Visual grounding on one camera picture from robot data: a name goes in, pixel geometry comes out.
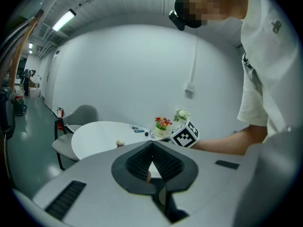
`shirt sleeve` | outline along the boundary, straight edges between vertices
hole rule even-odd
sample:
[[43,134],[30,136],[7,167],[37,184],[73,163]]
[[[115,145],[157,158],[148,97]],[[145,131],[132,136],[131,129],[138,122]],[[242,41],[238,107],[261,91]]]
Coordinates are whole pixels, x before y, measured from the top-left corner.
[[257,126],[267,125],[267,113],[263,108],[263,97],[250,80],[248,68],[242,60],[244,70],[243,95],[238,120]]

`potted plant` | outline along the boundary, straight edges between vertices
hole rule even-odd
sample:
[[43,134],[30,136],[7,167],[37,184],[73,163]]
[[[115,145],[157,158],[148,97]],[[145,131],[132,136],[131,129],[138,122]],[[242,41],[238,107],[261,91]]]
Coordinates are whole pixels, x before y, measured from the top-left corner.
[[166,127],[168,125],[172,125],[172,122],[167,119],[167,118],[161,118],[161,117],[156,117],[156,128],[154,130],[154,135],[158,137],[165,137],[166,136]]
[[186,120],[189,119],[190,113],[187,109],[178,109],[176,110],[176,114],[175,114],[175,118],[174,121],[178,122],[174,125],[176,126],[180,126],[181,124],[183,124]]

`round white table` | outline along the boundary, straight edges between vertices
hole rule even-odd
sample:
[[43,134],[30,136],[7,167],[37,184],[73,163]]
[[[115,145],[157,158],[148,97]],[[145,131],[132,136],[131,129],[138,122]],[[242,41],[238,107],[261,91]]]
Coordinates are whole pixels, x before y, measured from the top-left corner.
[[[76,130],[71,139],[71,147],[79,160],[85,157],[117,148],[116,140],[124,141],[125,145],[134,144],[147,140],[160,140],[151,138],[149,129],[142,127],[144,133],[135,133],[127,123],[99,121],[88,123]],[[151,163],[151,177],[161,178],[156,166]]]

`chair leg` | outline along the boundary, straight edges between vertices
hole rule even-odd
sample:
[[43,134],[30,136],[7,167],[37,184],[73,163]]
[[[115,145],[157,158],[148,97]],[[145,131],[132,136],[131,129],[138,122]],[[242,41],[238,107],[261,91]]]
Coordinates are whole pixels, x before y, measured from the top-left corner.
[[57,153],[57,157],[58,157],[58,161],[59,161],[59,166],[60,166],[61,170],[64,171],[65,169],[62,166],[62,162],[61,162],[61,158],[60,158],[60,154],[59,153]]

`white flower pot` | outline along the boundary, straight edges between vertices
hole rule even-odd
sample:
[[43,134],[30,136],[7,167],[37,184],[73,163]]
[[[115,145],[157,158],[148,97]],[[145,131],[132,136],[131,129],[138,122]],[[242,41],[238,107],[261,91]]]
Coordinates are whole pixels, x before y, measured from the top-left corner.
[[164,138],[166,136],[166,130],[160,130],[156,127],[153,134],[157,137]]
[[179,118],[179,121],[177,122],[177,121],[174,121],[173,123],[172,123],[172,128],[175,130],[175,129],[177,129],[180,125],[182,125],[183,123],[185,123],[187,120],[185,120],[185,119],[180,119]]

